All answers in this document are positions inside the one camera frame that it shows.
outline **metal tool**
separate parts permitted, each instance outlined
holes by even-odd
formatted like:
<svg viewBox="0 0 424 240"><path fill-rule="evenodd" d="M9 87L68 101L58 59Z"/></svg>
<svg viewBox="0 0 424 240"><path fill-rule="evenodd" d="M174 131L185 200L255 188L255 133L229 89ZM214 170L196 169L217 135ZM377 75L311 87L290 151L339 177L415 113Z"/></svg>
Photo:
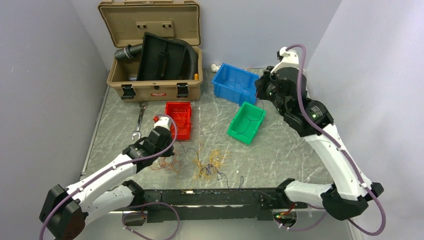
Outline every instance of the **metal tool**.
<svg viewBox="0 0 424 240"><path fill-rule="evenodd" d="M145 110L148 106L146 101L142 101L138 104L140 107L140 114L138 115L137 125L135 126L134 132L132 132L131 139L134 141L135 139L140 139L142 137L142 133L140 132L140 127L142 126L143 115L145 114Z"/></svg>

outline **white wall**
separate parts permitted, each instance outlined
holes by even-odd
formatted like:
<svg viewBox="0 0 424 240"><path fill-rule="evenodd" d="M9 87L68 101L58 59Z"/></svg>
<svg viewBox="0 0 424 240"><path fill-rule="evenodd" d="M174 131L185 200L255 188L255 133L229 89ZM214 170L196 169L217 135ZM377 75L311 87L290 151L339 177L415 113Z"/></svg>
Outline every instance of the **white wall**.
<svg viewBox="0 0 424 240"><path fill-rule="evenodd" d="M106 79L69 1L1 1L0 239L38 239L48 190L79 179Z"/></svg>
<svg viewBox="0 0 424 240"><path fill-rule="evenodd" d="M108 69L116 48L97 9L100 0L71 0ZM277 50L300 40L311 53L341 0L198 0L203 66L275 65Z"/></svg>
<svg viewBox="0 0 424 240"><path fill-rule="evenodd" d="M387 226L366 239L423 239L423 42L422 1L343 0L307 67L311 96L385 188ZM375 231L380 222L372 203L360 223Z"/></svg>

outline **tan toolbox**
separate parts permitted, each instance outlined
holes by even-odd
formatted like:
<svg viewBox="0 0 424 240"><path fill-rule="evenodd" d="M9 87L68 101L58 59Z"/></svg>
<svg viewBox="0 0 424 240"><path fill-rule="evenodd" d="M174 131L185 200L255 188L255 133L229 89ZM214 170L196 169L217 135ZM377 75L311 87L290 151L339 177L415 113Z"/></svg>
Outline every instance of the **tan toolbox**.
<svg viewBox="0 0 424 240"><path fill-rule="evenodd" d="M198 100L203 81L200 36L200 11L196 1L103 1L98 5L101 16L117 48L143 43L145 32L168 39L181 39L193 46L198 57L198 80L176 79L131 81L137 77L140 54L130 59L113 58L107 84L124 102ZM186 97L177 97L188 90Z"/></svg>

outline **toolbox lid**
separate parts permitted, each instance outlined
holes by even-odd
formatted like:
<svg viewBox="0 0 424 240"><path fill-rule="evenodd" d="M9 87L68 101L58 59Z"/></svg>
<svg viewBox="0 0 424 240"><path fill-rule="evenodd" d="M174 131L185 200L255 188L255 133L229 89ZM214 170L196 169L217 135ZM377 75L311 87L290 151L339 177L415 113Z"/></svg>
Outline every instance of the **toolbox lid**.
<svg viewBox="0 0 424 240"><path fill-rule="evenodd" d="M118 48L142 44L145 32L201 44L199 4L193 0L111 0L98 10Z"/></svg>

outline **blue bin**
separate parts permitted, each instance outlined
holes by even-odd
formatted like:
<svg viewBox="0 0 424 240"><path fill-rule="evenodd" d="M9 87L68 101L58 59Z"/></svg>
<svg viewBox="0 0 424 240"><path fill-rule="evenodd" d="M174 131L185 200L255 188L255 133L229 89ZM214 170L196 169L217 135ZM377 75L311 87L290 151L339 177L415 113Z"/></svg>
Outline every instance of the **blue bin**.
<svg viewBox="0 0 424 240"><path fill-rule="evenodd" d="M241 106L244 102L255 105L255 81L259 75L223 63L212 80L213 93Z"/></svg>

